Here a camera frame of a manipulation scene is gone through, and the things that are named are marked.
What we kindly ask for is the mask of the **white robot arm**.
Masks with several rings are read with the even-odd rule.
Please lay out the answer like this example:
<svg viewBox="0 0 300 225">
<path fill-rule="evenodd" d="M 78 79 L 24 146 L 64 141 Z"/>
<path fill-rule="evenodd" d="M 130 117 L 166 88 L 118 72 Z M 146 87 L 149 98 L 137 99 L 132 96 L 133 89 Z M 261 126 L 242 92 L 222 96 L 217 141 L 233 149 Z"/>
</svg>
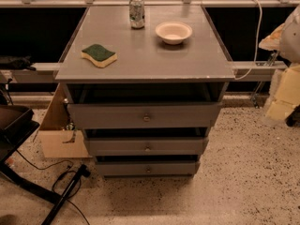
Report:
<svg viewBox="0 0 300 225">
<path fill-rule="evenodd" d="M 284 121 L 291 127 L 298 120 L 296 116 L 299 115 L 300 106 L 300 6 L 294 9 L 283 24 L 263 38 L 259 47 L 276 51 L 290 62 L 289 67 L 280 74 L 266 116 Z"/>
</svg>

